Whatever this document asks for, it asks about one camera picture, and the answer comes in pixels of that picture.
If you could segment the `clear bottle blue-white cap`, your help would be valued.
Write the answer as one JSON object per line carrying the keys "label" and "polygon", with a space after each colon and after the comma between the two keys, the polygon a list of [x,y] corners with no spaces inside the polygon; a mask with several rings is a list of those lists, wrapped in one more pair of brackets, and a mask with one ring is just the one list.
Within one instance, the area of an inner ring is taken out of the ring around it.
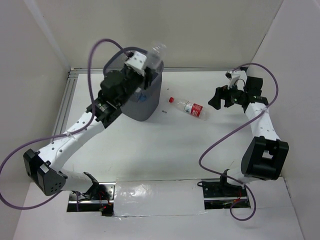
{"label": "clear bottle blue-white cap", "polygon": [[166,45],[156,42],[147,51],[146,60],[144,63],[144,73],[146,75],[151,72],[161,73],[164,68],[164,58],[166,56]]}

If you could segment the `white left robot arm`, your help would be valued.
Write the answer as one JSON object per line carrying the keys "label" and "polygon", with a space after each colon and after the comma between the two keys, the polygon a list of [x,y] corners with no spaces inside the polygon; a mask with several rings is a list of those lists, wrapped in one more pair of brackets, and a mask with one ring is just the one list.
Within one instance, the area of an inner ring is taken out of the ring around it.
{"label": "white left robot arm", "polygon": [[68,171],[63,166],[86,142],[121,115],[121,107],[136,93],[137,88],[148,89],[155,75],[150,68],[146,68],[144,75],[141,75],[127,66],[120,71],[108,72],[100,83],[97,98],[65,132],[65,137],[56,138],[38,151],[29,149],[24,153],[27,174],[46,196],[60,191],[74,191],[92,200],[99,192],[106,191],[90,173]]}

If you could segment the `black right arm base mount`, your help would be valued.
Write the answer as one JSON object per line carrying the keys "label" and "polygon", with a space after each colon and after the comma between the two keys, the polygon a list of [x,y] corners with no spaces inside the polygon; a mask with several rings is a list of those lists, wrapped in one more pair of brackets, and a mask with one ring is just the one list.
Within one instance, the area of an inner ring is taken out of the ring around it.
{"label": "black right arm base mount", "polygon": [[240,199],[247,197],[247,191],[238,185],[231,185],[221,181],[199,181],[197,186],[202,188],[203,197],[205,200],[209,199]]}

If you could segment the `red label red cap bottle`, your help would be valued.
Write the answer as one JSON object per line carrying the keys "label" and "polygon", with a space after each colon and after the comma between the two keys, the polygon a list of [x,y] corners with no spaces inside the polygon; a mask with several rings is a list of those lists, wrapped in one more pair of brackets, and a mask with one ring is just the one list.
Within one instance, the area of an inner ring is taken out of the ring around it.
{"label": "red label red cap bottle", "polygon": [[204,121],[209,118],[208,110],[200,104],[172,96],[169,98],[168,102],[179,111],[189,114],[195,118]]}

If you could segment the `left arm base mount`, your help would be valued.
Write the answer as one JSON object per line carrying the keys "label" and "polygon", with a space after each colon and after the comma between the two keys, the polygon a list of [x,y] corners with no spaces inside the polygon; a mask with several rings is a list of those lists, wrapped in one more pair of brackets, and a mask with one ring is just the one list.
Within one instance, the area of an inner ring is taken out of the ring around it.
{"label": "left arm base mount", "polygon": [[87,192],[69,193],[67,212],[100,212],[101,216],[114,215],[115,182],[98,182],[90,173],[84,172],[92,185]]}

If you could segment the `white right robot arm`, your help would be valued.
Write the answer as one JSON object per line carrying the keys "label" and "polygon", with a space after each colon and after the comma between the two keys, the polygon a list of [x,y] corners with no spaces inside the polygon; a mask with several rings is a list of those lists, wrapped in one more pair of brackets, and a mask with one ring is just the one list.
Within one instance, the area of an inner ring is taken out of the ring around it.
{"label": "white right robot arm", "polygon": [[250,121],[253,139],[245,151],[239,168],[226,169],[218,184],[218,190],[223,196],[230,196],[236,185],[248,184],[253,181],[277,180],[281,174],[289,144],[282,141],[272,124],[269,102],[262,96],[263,79],[247,77],[243,89],[237,87],[241,76],[236,73],[226,73],[228,85],[218,87],[210,106],[219,110],[224,101],[224,107],[240,105]]}

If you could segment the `blue label blue cap bottle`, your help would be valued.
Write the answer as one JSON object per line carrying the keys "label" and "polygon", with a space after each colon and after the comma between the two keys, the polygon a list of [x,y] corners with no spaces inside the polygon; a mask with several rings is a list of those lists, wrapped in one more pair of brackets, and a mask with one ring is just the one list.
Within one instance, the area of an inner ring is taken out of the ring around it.
{"label": "blue label blue cap bottle", "polygon": [[147,97],[145,94],[139,94],[139,95],[137,96],[137,101],[138,101],[139,103],[145,102],[147,99],[148,99],[148,97]]}

